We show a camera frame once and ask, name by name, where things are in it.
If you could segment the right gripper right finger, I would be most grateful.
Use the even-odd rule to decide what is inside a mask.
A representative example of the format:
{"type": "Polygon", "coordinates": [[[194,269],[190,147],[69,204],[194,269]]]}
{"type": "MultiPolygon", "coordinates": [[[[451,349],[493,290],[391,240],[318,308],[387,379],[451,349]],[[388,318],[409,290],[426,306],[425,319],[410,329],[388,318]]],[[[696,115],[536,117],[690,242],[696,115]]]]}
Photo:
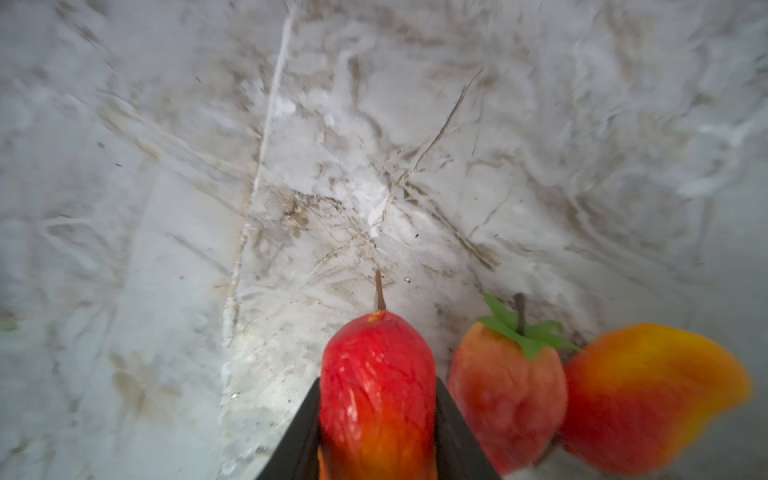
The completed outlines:
{"type": "Polygon", "coordinates": [[[500,480],[442,379],[436,383],[435,444],[438,480],[500,480]]]}

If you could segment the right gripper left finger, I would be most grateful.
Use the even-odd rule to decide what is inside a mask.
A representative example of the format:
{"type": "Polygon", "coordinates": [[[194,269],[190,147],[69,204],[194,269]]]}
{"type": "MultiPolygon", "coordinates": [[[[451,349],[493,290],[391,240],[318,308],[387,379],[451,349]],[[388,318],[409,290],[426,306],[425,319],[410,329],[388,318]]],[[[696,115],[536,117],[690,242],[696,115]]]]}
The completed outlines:
{"type": "Polygon", "coordinates": [[[257,480],[318,480],[320,378],[316,378],[257,480]]]}

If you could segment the red fake strawberry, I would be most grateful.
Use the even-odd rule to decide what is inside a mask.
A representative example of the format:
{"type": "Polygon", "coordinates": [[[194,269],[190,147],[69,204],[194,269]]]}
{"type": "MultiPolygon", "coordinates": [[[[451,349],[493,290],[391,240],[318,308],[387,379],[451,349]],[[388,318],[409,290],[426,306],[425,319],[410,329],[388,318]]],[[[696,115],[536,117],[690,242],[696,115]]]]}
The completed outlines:
{"type": "Polygon", "coordinates": [[[447,388],[500,476],[533,465],[561,426],[568,403],[561,350],[577,351],[562,323],[528,324],[525,297],[515,310],[486,293],[490,310],[456,348],[447,388]]]}

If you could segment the red orange fake apple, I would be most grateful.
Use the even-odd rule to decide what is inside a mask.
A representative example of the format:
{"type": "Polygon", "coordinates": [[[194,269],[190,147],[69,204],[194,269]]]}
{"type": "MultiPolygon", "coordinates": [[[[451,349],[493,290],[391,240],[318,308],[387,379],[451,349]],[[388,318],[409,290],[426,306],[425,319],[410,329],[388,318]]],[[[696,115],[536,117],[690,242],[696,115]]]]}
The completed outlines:
{"type": "Polygon", "coordinates": [[[386,308],[375,277],[373,312],[327,343],[320,374],[322,479],[434,479],[436,362],[422,335],[386,308]]]}

